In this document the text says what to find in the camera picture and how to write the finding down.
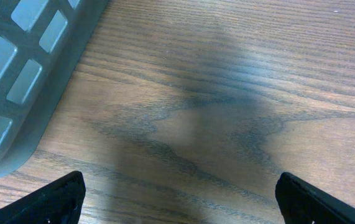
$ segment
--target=black plastic object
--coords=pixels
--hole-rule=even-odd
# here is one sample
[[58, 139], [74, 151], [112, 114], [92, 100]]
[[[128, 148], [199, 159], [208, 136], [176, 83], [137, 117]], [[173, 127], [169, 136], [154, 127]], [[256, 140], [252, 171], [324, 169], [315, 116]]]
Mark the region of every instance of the black plastic object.
[[355, 208], [284, 172], [275, 197], [286, 224], [355, 223]]
[[85, 192], [82, 173], [74, 171], [0, 209], [0, 224], [77, 224]]

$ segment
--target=wooden table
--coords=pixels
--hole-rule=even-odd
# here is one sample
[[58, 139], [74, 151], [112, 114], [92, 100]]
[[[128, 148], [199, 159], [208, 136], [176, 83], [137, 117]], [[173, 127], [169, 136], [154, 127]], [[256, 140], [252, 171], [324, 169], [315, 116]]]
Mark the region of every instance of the wooden table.
[[355, 0], [113, 0], [0, 208], [73, 170], [80, 223], [282, 223], [287, 170], [355, 207]]

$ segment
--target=gray plastic basket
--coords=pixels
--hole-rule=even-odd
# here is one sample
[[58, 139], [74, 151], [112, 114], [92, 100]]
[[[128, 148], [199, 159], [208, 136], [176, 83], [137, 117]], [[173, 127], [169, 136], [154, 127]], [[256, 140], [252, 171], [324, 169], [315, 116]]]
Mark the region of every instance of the gray plastic basket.
[[108, 0], [0, 0], [0, 177], [35, 151]]

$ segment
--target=black plastic piece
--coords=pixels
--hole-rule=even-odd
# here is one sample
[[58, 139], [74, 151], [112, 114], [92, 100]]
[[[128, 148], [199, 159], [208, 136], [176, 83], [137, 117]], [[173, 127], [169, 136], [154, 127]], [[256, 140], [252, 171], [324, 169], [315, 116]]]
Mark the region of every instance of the black plastic piece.
[[286, 224], [355, 223], [355, 208], [284, 172], [275, 197]]
[[85, 192], [74, 171], [0, 209], [0, 224], [78, 224]]

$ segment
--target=wooden surface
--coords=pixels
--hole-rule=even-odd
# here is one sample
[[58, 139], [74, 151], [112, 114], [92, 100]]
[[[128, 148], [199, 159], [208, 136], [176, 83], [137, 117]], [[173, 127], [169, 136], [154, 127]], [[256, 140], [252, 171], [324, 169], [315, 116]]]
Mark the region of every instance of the wooden surface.
[[113, 0], [0, 208], [80, 170], [80, 223], [282, 223], [287, 170], [355, 207], [355, 0]]

